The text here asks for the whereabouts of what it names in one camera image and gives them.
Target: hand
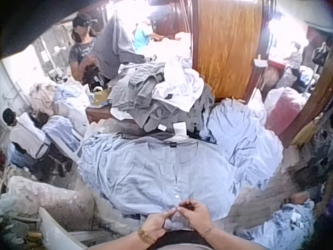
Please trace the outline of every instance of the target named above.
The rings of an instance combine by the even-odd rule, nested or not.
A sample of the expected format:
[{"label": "hand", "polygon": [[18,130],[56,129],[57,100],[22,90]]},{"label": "hand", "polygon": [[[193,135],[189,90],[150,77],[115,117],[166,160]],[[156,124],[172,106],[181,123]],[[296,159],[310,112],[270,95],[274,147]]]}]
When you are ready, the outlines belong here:
[{"label": "hand", "polygon": [[167,212],[149,215],[146,222],[141,227],[142,230],[149,234],[154,240],[161,238],[165,234],[165,229],[163,228],[165,220],[173,216],[176,211],[176,208],[172,208]]},{"label": "hand", "polygon": [[210,219],[209,211],[207,207],[196,201],[195,199],[187,199],[180,203],[177,207],[178,212],[180,212],[185,218],[189,220],[192,227],[197,230],[198,233],[203,235],[209,229],[213,228],[213,223]]}]

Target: black bag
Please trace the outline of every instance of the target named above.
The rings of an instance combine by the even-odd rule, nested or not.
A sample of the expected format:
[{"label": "black bag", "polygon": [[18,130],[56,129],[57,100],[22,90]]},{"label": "black bag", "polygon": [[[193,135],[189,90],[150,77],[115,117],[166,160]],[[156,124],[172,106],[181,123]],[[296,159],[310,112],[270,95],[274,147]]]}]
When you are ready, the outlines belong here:
[{"label": "black bag", "polygon": [[316,48],[312,54],[312,62],[320,66],[324,66],[328,51],[326,46]]}]

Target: wooden door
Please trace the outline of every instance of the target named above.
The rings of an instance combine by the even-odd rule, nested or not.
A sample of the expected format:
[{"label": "wooden door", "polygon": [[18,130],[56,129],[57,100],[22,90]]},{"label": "wooden door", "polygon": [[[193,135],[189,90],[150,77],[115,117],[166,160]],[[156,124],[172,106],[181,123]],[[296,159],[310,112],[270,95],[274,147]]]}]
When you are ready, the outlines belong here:
[{"label": "wooden door", "polygon": [[242,99],[257,54],[263,1],[196,0],[193,7],[194,69],[218,101]]}]

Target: black cap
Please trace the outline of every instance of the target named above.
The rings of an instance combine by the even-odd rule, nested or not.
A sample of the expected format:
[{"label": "black cap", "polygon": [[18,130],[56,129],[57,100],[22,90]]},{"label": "black cap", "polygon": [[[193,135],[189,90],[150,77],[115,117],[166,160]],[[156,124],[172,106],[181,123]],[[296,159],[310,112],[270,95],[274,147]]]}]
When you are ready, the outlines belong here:
[{"label": "black cap", "polygon": [[78,14],[73,19],[73,28],[77,26],[89,26],[92,23],[92,19],[88,14]]}]

